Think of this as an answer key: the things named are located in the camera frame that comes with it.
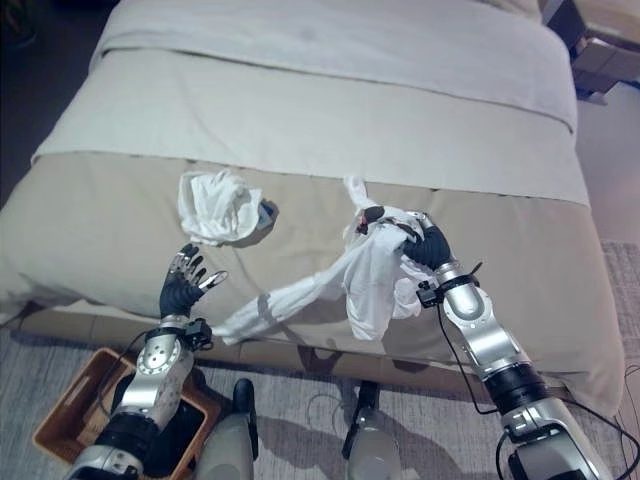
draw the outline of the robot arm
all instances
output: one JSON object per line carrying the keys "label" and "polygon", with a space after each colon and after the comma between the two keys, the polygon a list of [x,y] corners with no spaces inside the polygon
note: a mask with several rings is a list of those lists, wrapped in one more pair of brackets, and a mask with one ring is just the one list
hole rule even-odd
{"label": "robot arm", "polygon": [[513,336],[502,327],[491,299],[473,275],[463,272],[442,232],[416,213],[425,240],[405,245],[405,253],[431,268],[438,287],[421,284],[425,307],[442,304],[460,332],[462,349],[483,382],[514,444],[509,458],[516,480],[608,480],[611,473],[565,404],[553,397]]}
{"label": "robot arm", "polygon": [[189,321],[191,307],[222,283],[227,272],[204,281],[198,248],[185,246],[172,260],[160,294],[160,325],[147,333],[136,373],[94,445],[86,448],[68,480],[135,480],[153,440],[175,415],[193,367],[193,352],[211,342],[203,319]]}

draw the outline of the carpet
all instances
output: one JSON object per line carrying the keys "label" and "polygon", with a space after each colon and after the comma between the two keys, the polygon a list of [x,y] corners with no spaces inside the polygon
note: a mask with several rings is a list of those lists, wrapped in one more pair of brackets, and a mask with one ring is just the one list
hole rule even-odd
{"label": "carpet", "polygon": [[[603,242],[621,331],[630,361],[640,360],[640,250]],[[95,347],[0,331],[0,478],[60,479],[67,467],[31,444],[30,437]],[[225,364],[199,366],[208,385],[229,397],[238,378],[256,389],[258,479],[344,478],[340,450],[356,403],[358,382]],[[496,415],[424,389],[383,386],[380,409],[399,445],[404,478],[496,480]],[[572,409],[614,476],[624,470],[618,434]],[[627,423],[635,421],[625,417]],[[503,465],[511,447],[503,449]]]}

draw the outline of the crumpled cloth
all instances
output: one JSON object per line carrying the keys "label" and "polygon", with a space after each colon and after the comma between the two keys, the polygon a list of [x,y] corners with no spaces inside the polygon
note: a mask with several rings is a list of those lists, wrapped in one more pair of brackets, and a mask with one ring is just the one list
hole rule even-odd
{"label": "crumpled cloth", "polygon": [[367,234],[356,232],[364,209],[376,206],[366,196],[362,179],[345,178],[356,206],[352,224],[344,232],[345,253],[327,270],[303,278],[252,300],[221,325],[212,328],[227,345],[255,336],[275,323],[291,318],[318,299],[336,301],[346,297],[346,311],[354,337],[379,340],[390,320],[420,314],[416,290],[432,272],[402,253],[410,236],[393,223],[407,225],[417,235],[422,229],[404,210],[384,207],[384,214],[369,224]]}
{"label": "crumpled cloth", "polygon": [[262,190],[225,168],[180,177],[178,213],[192,242],[220,245],[248,237],[258,224]]}

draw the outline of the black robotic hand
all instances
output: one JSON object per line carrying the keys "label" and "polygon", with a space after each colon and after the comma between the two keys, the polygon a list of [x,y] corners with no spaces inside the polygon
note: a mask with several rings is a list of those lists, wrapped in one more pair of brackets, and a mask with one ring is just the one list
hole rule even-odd
{"label": "black robotic hand", "polygon": [[198,251],[198,247],[189,243],[173,257],[160,292],[160,318],[169,315],[188,317],[200,297],[227,278],[227,272],[222,270],[201,281],[207,270],[198,270],[202,263]]}
{"label": "black robotic hand", "polygon": [[435,225],[425,226],[420,222],[424,240],[417,237],[415,241],[404,242],[402,251],[411,260],[436,270],[451,260],[451,249],[444,234]]}

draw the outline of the bed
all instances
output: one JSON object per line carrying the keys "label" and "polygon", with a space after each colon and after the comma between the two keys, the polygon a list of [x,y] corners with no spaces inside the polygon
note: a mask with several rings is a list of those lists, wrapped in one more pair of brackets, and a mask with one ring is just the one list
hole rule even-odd
{"label": "bed", "polygon": [[[194,313],[220,325],[341,254],[353,218],[341,178],[354,174],[377,202],[428,211],[465,265],[483,261],[498,319],[545,378],[613,414],[623,353],[561,41],[535,9],[338,3],[121,2],[85,84],[0,212],[0,319],[126,343],[157,321],[167,261],[188,240],[181,175],[230,168],[277,217],[255,241],[202,248],[230,276]],[[25,315],[27,304],[40,310]],[[237,345],[218,340],[206,356],[460,385],[433,311],[362,341],[344,299]]]}

